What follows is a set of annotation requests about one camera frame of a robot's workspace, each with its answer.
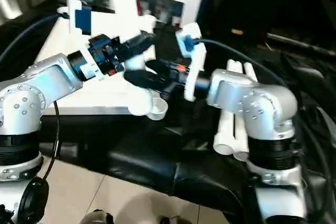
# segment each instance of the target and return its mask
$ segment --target white cylinder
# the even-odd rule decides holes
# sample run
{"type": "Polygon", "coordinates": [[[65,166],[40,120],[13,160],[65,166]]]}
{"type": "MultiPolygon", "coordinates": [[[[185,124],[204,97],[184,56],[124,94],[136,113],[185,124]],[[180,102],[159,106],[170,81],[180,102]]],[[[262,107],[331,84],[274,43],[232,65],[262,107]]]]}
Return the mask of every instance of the white cylinder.
{"type": "MultiPolygon", "coordinates": [[[[120,17],[119,22],[123,26],[120,33],[120,42],[135,37],[140,34],[139,17],[136,0],[110,0],[113,8],[120,17]]],[[[125,62],[127,70],[145,69],[143,54],[134,56],[125,62]]],[[[134,92],[129,94],[128,109],[133,115],[146,115],[153,109],[153,98],[150,90],[141,89],[134,86],[134,92]]]]}
{"type": "MultiPolygon", "coordinates": [[[[239,61],[236,61],[236,71],[243,73],[243,65],[239,61]]],[[[236,145],[233,156],[237,160],[245,162],[248,158],[248,139],[244,118],[241,115],[235,115],[235,139],[236,145]]]]}
{"type": "MultiPolygon", "coordinates": [[[[231,59],[228,60],[226,69],[235,71],[236,62],[231,59]]],[[[225,108],[222,108],[218,124],[218,132],[214,139],[213,148],[217,153],[222,155],[231,155],[234,153],[235,144],[234,115],[231,112],[225,111],[225,108]]]]}
{"type": "Polygon", "coordinates": [[[162,98],[153,98],[153,110],[147,116],[149,119],[159,121],[164,119],[168,110],[168,104],[162,98]]]}
{"type": "Polygon", "coordinates": [[[251,63],[249,62],[244,63],[244,69],[245,69],[247,76],[251,77],[251,79],[254,81],[258,81],[256,73],[254,72],[254,69],[251,63]]]}

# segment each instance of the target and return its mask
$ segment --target tile floor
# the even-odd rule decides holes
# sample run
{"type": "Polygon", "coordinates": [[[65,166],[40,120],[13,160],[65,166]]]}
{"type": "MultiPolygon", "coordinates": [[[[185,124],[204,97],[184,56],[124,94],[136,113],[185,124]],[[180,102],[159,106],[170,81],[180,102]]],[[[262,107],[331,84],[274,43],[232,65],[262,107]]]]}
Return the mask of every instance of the tile floor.
{"type": "MultiPolygon", "coordinates": [[[[49,165],[46,158],[40,176],[49,165]]],[[[219,211],[170,197],[110,176],[56,161],[48,177],[49,198],[41,224],[76,224],[97,208],[115,224],[157,224],[159,216],[179,215],[192,224],[226,224],[219,211]]]]}

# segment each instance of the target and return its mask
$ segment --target black leather surface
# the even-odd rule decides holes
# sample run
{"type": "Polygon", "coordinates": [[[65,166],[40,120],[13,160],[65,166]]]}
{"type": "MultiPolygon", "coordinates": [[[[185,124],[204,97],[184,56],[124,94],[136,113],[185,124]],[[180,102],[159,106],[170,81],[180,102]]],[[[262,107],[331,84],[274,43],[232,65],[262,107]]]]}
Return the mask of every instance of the black leather surface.
{"type": "MultiPolygon", "coordinates": [[[[28,16],[23,15],[18,20],[0,27],[2,37],[8,34],[8,38],[0,41],[0,48],[5,48],[14,38],[14,34],[28,26],[32,20],[44,15],[46,10],[55,11],[58,5],[58,0],[49,1],[45,6],[37,8],[35,13],[32,11],[28,16]]],[[[11,53],[8,61],[15,64],[0,66],[0,80],[22,73],[28,66],[27,63],[34,61],[50,29],[51,27],[39,30],[36,41],[29,43],[27,38],[11,53]]],[[[163,37],[165,41],[174,38],[172,34],[163,37]]],[[[165,50],[156,53],[160,56],[163,52],[165,50]]],[[[334,97],[330,96],[332,92],[325,96],[316,95],[315,92],[318,92],[321,85],[319,82],[315,84],[315,88],[308,89],[312,87],[315,78],[309,79],[309,83],[305,85],[308,88],[305,89],[302,80],[307,78],[303,77],[301,80],[295,76],[295,70],[288,67],[288,62],[284,62],[280,54],[256,52],[254,57],[288,81],[301,105],[309,111],[310,125],[314,126],[314,133],[333,166],[336,155],[330,143],[330,134],[320,117],[316,116],[317,104],[326,111],[333,112],[334,97]]],[[[309,66],[305,61],[299,61],[298,64],[309,66]]],[[[323,70],[323,74],[332,76],[331,63],[310,62],[310,66],[318,66],[320,71],[323,70]]],[[[258,71],[257,76],[261,82],[271,83],[269,77],[258,71]]],[[[327,86],[333,89],[330,80],[332,78],[328,78],[327,86]]],[[[219,209],[232,220],[232,223],[243,223],[240,194],[241,187],[248,178],[247,171],[243,163],[232,157],[218,155],[212,150],[217,121],[218,111],[205,106],[204,101],[188,103],[179,99],[173,99],[167,117],[162,122],[152,122],[146,117],[128,115],[62,116],[60,139],[63,145],[60,159],[219,209]]],[[[43,116],[40,150],[45,155],[51,153],[55,131],[55,117],[43,116]]],[[[310,177],[322,201],[325,179],[320,175],[319,160],[311,148],[309,139],[303,140],[306,145],[310,177]]],[[[307,205],[311,208],[309,194],[307,205]]],[[[321,223],[333,223],[330,214],[326,214],[321,223]]]]}

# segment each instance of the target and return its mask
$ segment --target cable connector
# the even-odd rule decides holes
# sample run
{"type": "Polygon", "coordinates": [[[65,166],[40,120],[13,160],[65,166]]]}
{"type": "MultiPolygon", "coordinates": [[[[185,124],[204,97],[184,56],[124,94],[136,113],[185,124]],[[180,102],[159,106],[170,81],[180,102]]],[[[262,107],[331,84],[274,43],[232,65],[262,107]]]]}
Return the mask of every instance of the cable connector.
{"type": "Polygon", "coordinates": [[[65,19],[69,19],[70,18],[69,14],[67,14],[67,13],[60,13],[59,16],[61,18],[65,18],[65,19]]]}
{"type": "Polygon", "coordinates": [[[188,52],[193,51],[195,45],[198,44],[198,42],[195,42],[195,40],[190,35],[187,35],[187,36],[184,37],[183,43],[184,43],[185,49],[188,52]]]}

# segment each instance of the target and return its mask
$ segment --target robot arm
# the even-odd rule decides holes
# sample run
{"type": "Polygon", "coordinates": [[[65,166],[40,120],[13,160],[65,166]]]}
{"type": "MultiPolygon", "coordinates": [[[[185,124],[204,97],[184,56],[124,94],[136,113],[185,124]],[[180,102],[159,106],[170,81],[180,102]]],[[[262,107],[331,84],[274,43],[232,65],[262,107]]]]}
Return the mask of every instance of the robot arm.
{"type": "MultiPolygon", "coordinates": [[[[183,37],[188,35],[184,31],[182,34],[177,39],[184,47],[183,37]]],[[[186,99],[193,101],[194,97],[201,95],[206,97],[208,105],[241,115],[248,135],[249,158],[246,163],[253,178],[253,190],[244,198],[249,198],[247,201],[254,204],[251,206],[247,202],[244,206],[248,212],[256,210],[257,203],[259,211],[257,219],[252,219],[256,211],[248,213],[247,221],[277,223],[281,220],[285,223],[284,218],[293,220],[291,223],[304,221],[306,204],[291,120],[297,112],[297,100],[293,93],[285,87],[263,85],[245,74],[223,69],[215,70],[208,78],[200,64],[204,62],[202,53],[193,45],[189,51],[183,50],[183,47],[180,45],[182,55],[192,52],[189,66],[164,61],[148,62],[158,75],[126,72],[124,77],[136,86],[152,87],[162,94],[171,90],[169,83],[181,85],[188,93],[186,99]]]]}
{"type": "MultiPolygon", "coordinates": [[[[102,74],[113,75],[153,39],[142,33],[121,44],[118,38],[100,35],[90,40],[89,55],[102,74]]],[[[40,117],[52,102],[81,89],[94,76],[77,51],[35,63],[19,77],[0,82],[0,223],[35,224],[44,215],[48,184],[36,177],[43,163],[38,151],[40,117]]]]}
{"type": "Polygon", "coordinates": [[[45,109],[82,86],[82,81],[63,54],[35,63],[21,76],[1,82],[0,135],[38,131],[39,119],[45,109]]]}

